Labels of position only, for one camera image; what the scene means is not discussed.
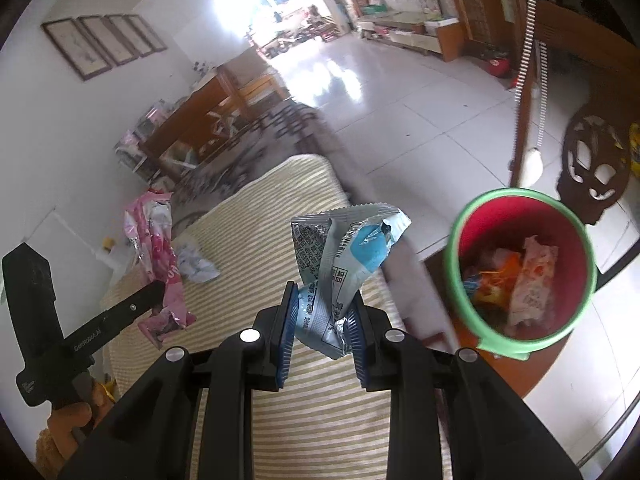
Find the person's left hand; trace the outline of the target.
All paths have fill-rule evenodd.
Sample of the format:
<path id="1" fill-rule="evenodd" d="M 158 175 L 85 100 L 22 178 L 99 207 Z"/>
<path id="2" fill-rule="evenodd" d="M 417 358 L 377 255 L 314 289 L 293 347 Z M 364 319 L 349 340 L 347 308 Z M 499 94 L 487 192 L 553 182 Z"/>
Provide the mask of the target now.
<path id="1" fill-rule="evenodd" d="M 111 411 L 116 403 L 114 388 L 114 382 L 94 382 L 90 403 L 70 404 L 51 412 L 47 427 L 40 431 L 36 441 L 34 466 L 43 478 L 58 478 L 62 467 L 79 448 L 73 435 L 75 428 L 89 426 L 93 430 Z"/>

